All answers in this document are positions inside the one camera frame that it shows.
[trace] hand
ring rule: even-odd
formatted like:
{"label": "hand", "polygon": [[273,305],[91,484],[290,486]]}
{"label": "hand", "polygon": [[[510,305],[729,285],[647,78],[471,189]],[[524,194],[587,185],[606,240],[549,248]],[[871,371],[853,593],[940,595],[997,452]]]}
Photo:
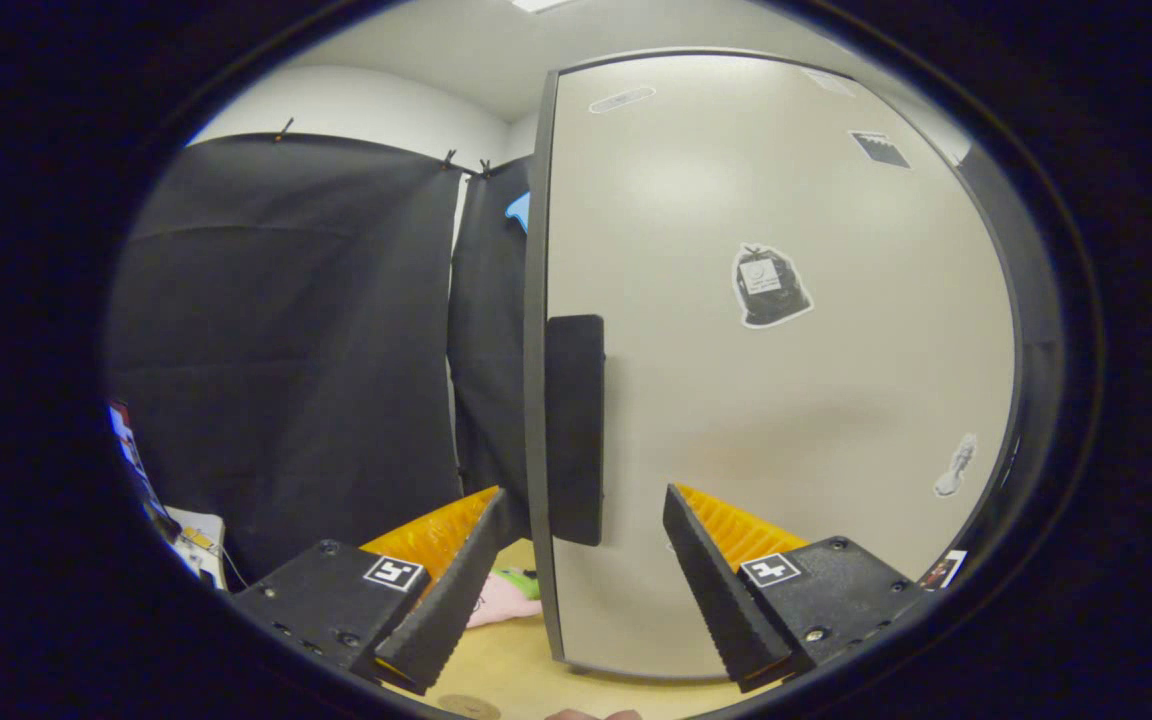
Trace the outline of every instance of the hand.
{"label": "hand", "polygon": [[[545,717],[545,720],[599,720],[598,717],[590,715],[589,712],[581,712],[579,710],[563,710],[562,712],[556,712],[556,714]],[[613,712],[613,714],[607,715],[604,720],[643,720],[637,710],[622,710],[620,712]]]}

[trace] ceiling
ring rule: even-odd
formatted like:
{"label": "ceiling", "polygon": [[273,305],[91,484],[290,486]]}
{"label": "ceiling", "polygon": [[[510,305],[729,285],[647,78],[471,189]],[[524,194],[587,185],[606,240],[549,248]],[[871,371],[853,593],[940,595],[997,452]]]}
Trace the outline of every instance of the ceiling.
{"label": "ceiling", "polygon": [[851,74],[884,96],[911,93],[798,20],[746,0],[575,0],[538,14],[509,0],[410,0],[289,65],[381,70],[515,122],[539,109],[550,69],[669,46],[759,50]]}

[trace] black curtain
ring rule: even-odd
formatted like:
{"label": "black curtain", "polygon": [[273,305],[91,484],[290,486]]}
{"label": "black curtain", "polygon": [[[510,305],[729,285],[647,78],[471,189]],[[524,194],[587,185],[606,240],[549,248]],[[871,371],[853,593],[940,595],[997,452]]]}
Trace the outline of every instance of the black curtain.
{"label": "black curtain", "polygon": [[522,260],[526,233],[506,218],[526,192],[530,158],[468,184],[452,258],[447,356],[467,488],[499,484],[526,498],[522,438]]}
{"label": "black curtain", "polygon": [[253,577],[461,497],[444,369],[460,177],[369,142],[236,136],[180,152],[142,210],[109,393],[162,500],[223,516]]}

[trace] blue object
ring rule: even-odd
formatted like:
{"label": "blue object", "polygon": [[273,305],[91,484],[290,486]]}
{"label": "blue object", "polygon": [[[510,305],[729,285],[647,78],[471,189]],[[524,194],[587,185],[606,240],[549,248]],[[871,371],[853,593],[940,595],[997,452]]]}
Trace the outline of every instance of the blue object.
{"label": "blue object", "polygon": [[526,211],[531,209],[531,192],[523,192],[520,199],[509,204],[503,210],[503,217],[516,218],[522,223],[522,232],[526,232]]}

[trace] pink cloth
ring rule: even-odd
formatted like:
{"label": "pink cloth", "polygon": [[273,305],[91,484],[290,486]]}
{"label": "pink cloth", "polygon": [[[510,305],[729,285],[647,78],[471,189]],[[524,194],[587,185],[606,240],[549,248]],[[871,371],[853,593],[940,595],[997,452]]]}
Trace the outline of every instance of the pink cloth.
{"label": "pink cloth", "polygon": [[539,600],[528,600],[518,585],[492,573],[488,575],[488,582],[483,584],[483,593],[473,606],[473,614],[470,615],[467,628],[539,614]]}

